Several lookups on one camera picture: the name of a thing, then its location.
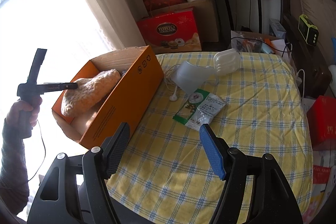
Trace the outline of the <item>dark sleeve left forearm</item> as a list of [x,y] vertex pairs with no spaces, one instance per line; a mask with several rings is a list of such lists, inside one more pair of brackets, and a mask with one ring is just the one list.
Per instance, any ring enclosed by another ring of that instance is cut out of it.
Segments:
[[1,167],[1,202],[12,215],[20,213],[28,203],[25,146],[17,128],[4,123]]

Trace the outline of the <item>person's left hand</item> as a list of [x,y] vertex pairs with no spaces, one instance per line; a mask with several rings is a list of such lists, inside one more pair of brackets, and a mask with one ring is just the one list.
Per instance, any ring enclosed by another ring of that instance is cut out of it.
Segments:
[[19,100],[13,103],[10,111],[8,112],[5,122],[12,128],[18,128],[19,114],[25,112],[29,115],[29,124],[33,128],[37,124],[38,114],[40,111],[40,105],[42,103],[42,98],[40,96],[35,96],[32,100],[32,104],[24,100]]

